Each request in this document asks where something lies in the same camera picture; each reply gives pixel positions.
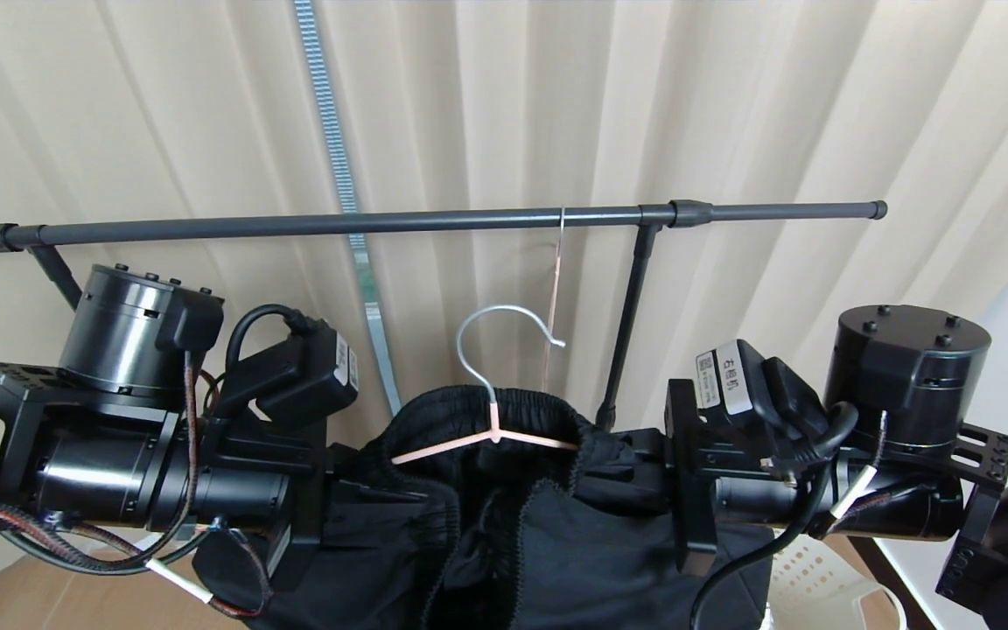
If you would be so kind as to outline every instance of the dark baseboard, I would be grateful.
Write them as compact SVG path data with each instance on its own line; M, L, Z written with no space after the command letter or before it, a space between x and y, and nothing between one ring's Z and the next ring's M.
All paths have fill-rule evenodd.
M883 586L888 587L900 600L900 606L905 607L908 630L936 630L935 626L931 624L931 619L928 619L927 614L924 614L920 603L912 597L912 591L909 591L904 580L901 580L900 574L897 574L897 570L892 569L889 558L885 557L884 551L881 551L880 547L877 546L877 542L873 541L873 538L857 538L852 535L851 543L861 555L866 566L872 572L873 578Z

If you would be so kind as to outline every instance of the white cable sleeve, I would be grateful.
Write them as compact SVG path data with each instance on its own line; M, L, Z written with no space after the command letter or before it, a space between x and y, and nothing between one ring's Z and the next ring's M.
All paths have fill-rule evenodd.
M188 582L188 580L181 578L178 574L173 574L172 570L163 565L163 563L157 561L155 558L147 560L147 569L155 572L157 575L160 575L165 580L169 580L173 584L176 584L182 591L185 592L185 594L193 595L194 598L207 603L207 605L209 600L213 599L213 594L210 594L209 591L202 589L193 582Z
M853 503L866 493L866 490L869 489L869 482L873 481L873 476L876 474L877 469L866 464L866 467L861 470L861 474L858 475L858 479L851 484L851 489L847 490L847 494L844 494L838 503L835 503L835 507L832 507L832 516L835 517L835 520L843 518Z

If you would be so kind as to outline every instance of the floor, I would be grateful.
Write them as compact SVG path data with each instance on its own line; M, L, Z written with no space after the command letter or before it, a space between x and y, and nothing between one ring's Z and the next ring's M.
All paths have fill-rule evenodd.
M830 537L828 543L862 574L870 575L851 543ZM188 559L176 562L178 574L193 577ZM884 595L863 601L869 630L897 627L896 613ZM200 601L153 574L131 578L96 578L25 558L0 574L0 630L103 630L199 627L240 630L240 622L222 617Z

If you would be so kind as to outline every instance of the horizontal bar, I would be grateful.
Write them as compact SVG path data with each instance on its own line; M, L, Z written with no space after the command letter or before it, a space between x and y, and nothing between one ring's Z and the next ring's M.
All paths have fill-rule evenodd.
M660 226L691 228L713 221L761 219L880 219L884 203L732 205L707 203L639 207L540 208L449 212L359 213L359 215L237 216L219 219L168 219L74 223L68 226L0 224L0 252L36 246L126 243L253 236L376 235L391 232L556 228L564 216L571 228Z

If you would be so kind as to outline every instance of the zipper teeth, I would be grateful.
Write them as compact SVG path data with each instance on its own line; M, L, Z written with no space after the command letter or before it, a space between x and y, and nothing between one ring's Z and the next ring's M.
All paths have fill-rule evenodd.
M348 163L341 116L337 112L333 84L329 81L329 67L325 64L322 33L317 28L313 4L310 0L295 0L293 4L297 16L297 31L301 37L302 51L305 53L305 65L308 67L308 80L317 100L317 115L322 121L322 131L325 135L325 150L329 154L329 164L333 167L337 202L341 205L341 212L344 215L355 215L359 212L356 207L356 184L353 183L353 172ZM371 259L368 258L368 244L364 240L364 235L348 235L348 246L352 248L356 283L364 300L368 336L372 338L372 349L375 352L376 363L380 367L380 380L383 382L384 394L387 395L388 406L394 417L401 406L399 389L395 384L395 371L388 351L388 336L384 332L379 295L375 289L375 272L372 270Z

